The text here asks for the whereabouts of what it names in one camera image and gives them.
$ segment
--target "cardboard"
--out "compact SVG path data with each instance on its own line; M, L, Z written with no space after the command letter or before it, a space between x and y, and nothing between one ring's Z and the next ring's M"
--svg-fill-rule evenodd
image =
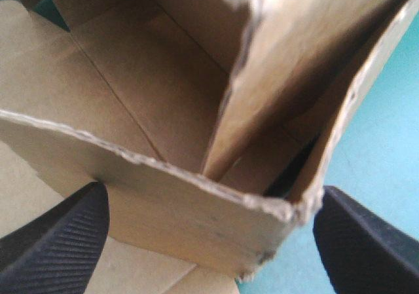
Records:
M0 143L0 165L0 236L18 229L62 201L62 197L45 185L4 143ZM85 293L120 292L238 294L236 283L228 276L108 237Z
M63 196L102 180L118 241L241 279L321 206L333 148L418 11L418 0L220 0L213 16L219 0L53 1L71 33L0 2L14 41L0 43L0 139ZM318 135L289 197L263 197ZM224 185L197 174L204 162Z

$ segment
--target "torn cardboard edge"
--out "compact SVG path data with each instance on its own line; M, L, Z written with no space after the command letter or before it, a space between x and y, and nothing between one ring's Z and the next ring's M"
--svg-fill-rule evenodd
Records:
M124 147L97 138L96 136L84 130L76 130L66 124L59 124L49 120L36 119L31 116L6 111L4 109L0 109L0 118L19 125L32 126L42 130L59 132L70 137L77 138L81 141L91 143L111 151L117 156L121 156L124 160L132 164L144 164L150 168L160 170L164 173L182 179L183 181L191 183L198 189L213 194L221 199L239 204L252 211L263 211L266 214L273 215L279 221L289 222L293 217L292 205L286 200L278 198L264 198L254 194L240 193L234 189L230 189L219 183L213 182L200 174L193 174L182 170L181 168L178 168L170 163L162 162L149 156L141 155L139 153L134 153Z
M8 111L0 126L2 140L63 196L104 182L110 235L121 242L246 279L295 225L284 200L238 193L87 132Z

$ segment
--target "open cardboard box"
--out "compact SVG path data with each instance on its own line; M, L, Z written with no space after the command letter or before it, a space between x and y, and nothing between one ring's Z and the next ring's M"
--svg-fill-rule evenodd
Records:
M53 1L71 33L0 25L0 138L64 196L104 182L117 240L241 279L320 208L333 149L419 7Z

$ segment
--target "cardboard flap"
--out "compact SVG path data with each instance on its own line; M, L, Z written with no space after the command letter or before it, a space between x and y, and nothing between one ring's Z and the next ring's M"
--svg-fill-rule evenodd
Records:
M367 57L355 73L339 110L327 123L289 197L290 201L296 202L295 205L302 221L307 221L311 216L310 205L312 205L313 193L318 192L318 188L323 185L324 175L333 150L346 126L418 11L419 0L408 0L397 11L391 22L389 24L386 22L386 25L378 31L380 33L378 39L374 40L373 44L367 43L365 45L365 50L368 53ZM359 55L364 57L364 54L365 51L363 52L363 49L361 49ZM353 63L357 65L359 62L355 58ZM349 65L347 70L342 72L342 78L338 77L337 80L345 78L346 72L350 72L352 67Z
M64 196L104 182L117 240L230 276L252 275L293 226L285 201L237 193L63 124L0 110L0 138Z
M2 142L0 166L0 237L62 201L57 192L45 185L35 171ZM139 292L238 294L238 289L231 277L108 237L85 294Z
M203 174L220 179L270 120L310 107L324 90L322 77L359 46L388 1L258 0L246 63L231 81Z

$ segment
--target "teal floor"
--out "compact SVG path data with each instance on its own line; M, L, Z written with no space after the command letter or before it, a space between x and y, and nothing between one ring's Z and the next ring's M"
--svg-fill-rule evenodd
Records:
M66 28L49 0L37 12ZM419 16L389 59L340 141L326 184L336 185L419 238ZM310 222L241 294L333 294Z

